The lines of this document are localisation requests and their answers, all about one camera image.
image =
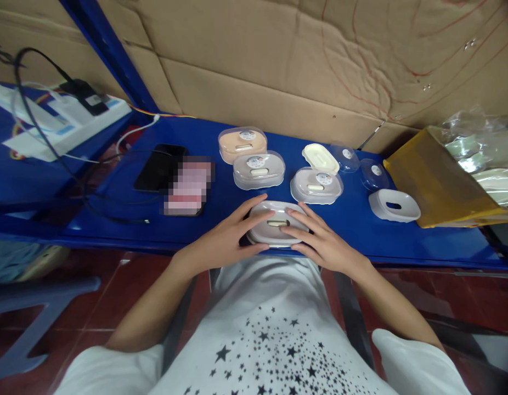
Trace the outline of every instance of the brown cardboard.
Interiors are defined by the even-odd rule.
[[[98,1],[164,111],[354,148],[386,120],[364,148],[377,153],[475,104],[508,115],[508,0]],[[0,11],[19,29],[0,32],[9,53],[45,48],[123,96],[58,0]]]
[[[58,0],[0,0],[0,81],[14,82],[12,60],[23,47],[40,49],[69,75],[88,81],[100,92],[127,99]],[[137,46],[126,46],[126,52],[158,106],[165,111],[180,112],[156,54]],[[23,64],[26,66],[21,71],[24,81],[49,86],[63,81],[56,70],[36,54],[28,54]]]

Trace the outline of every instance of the chair leg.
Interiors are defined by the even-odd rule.
[[[338,299],[342,306],[343,320],[346,323],[347,338],[367,365],[375,370],[371,342],[351,279],[342,273],[333,274],[336,280]]]

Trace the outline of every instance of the power adapter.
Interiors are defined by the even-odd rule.
[[[108,110],[100,96],[86,81],[78,78],[60,85],[60,89],[77,98],[91,115],[100,115]]]

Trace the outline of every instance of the person's right hand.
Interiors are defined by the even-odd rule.
[[[291,246],[293,250],[301,252],[326,269],[347,274],[351,278],[369,268],[371,265],[369,259],[350,247],[304,202],[299,202],[298,205],[307,215],[296,210],[288,210],[289,215],[307,226],[314,234],[293,227],[281,227],[282,232],[310,245],[309,247],[303,243],[294,244]]]

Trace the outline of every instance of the smartphone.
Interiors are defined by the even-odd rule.
[[[188,151],[180,145],[158,144],[146,161],[139,176],[133,183],[133,189],[141,192],[158,193],[168,188],[168,183],[177,176],[179,163]]]

